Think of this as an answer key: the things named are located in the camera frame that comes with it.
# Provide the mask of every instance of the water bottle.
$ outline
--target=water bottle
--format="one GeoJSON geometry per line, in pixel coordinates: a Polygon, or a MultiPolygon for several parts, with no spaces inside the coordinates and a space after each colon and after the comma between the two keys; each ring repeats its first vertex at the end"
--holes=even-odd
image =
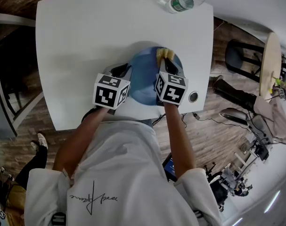
{"type": "Polygon", "coordinates": [[[206,0],[170,0],[166,3],[166,8],[170,13],[179,13],[198,7],[206,0]]]}

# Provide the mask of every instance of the blue bowl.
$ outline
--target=blue bowl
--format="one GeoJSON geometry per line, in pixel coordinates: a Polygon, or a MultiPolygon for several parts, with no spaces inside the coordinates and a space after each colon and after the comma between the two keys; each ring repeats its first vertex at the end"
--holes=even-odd
{"type": "MultiPolygon", "coordinates": [[[[144,105],[156,105],[156,92],[154,90],[156,74],[159,71],[156,61],[156,51],[163,47],[150,47],[136,54],[129,65],[132,65],[131,88],[129,95],[144,105]]],[[[182,67],[177,55],[173,61],[182,67]]]]}

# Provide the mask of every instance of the yellow sponge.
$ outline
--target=yellow sponge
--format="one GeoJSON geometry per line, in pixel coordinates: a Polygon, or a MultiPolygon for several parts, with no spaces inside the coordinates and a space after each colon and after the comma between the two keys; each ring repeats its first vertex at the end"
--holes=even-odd
{"type": "Polygon", "coordinates": [[[157,66],[161,66],[161,61],[163,58],[168,58],[170,60],[173,60],[175,53],[173,50],[168,49],[168,48],[158,48],[156,51],[156,61],[157,61],[157,66]]]}

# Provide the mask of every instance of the wooden floor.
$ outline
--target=wooden floor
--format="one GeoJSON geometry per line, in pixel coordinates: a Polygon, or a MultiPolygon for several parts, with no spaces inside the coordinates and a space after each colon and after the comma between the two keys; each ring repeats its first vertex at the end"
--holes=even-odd
{"type": "MultiPolygon", "coordinates": [[[[217,28],[220,24],[220,20],[214,20],[214,28],[217,28]]],[[[224,54],[227,43],[231,39],[264,46],[262,42],[258,41],[252,35],[230,24],[222,24],[214,31],[211,76],[222,74],[225,80],[235,88],[257,94],[258,83],[238,74],[231,74],[226,69],[224,54]]],[[[244,68],[248,71],[256,70],[251,65],[244,65],[244,68]]],[[[197,114],[201,120],[213,118],[219,122],[230,123],[218,115],[220,110],[228,107],[238,108],[238,106],[213,94],[208,89],[204,110],[197,112],[197,114]]],[[[197,121],[192,113],[188,113],[185,116],[184,122],[187,124],[186,131],[196,153],[198,167],[216,162],[215,171],[222,169],[234,160],[234,152],[238,151],[247,142],[245,138],[247,130],[240,127],[217,124],[212,120],[197,121]]],[[[154,129],[160,143],[162,160],[164,160],[170,152],[169,135],[165,118],[155,125],[154,129]]],[[[34,107],[19,126],[17,138],[0,140],[0,166],[4,166],[16,176],[23,166],[35,155],[30,141],[37,139],[36,134],[39,131],[42,131],[46,135],[49,142],[47,168],[51,168],[58,148],[72,133],[72,130],[55,131],[44,99],[34,107]]]]}

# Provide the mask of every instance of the green bottle label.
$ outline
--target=green bottle label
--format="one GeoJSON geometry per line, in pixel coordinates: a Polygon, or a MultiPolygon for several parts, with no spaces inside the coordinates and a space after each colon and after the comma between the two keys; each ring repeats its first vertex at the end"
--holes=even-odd
{"type": "Polygon", "coordinates": [[[171,6],[173,7],[173,9],[175,9],[178,12],[187,10],[183,6],[180,5],[179,0],[171,0],[171,6]]]}

